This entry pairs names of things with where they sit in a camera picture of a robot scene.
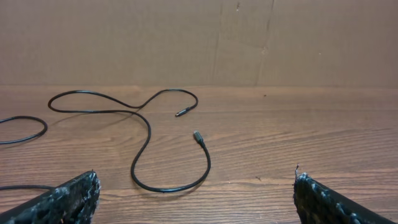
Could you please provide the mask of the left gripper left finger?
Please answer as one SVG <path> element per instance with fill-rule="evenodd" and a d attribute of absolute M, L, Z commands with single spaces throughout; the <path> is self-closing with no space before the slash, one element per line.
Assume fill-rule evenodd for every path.
<path fill-rule="evenodd" d="M 100 180 L 84 172 L 57 186 L 11 185 L 1 190 L 45 189 L 46 192 L 1 214 L 2 224 L 90 224 L 99 204 Z"/>

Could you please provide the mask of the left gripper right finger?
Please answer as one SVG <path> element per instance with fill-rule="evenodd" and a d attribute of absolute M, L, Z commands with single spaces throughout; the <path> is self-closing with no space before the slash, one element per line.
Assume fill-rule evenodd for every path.
<path fill-rule="evenodd" d="M 396 224 L 298 170 L 293 200 L 302 224 Z"/>

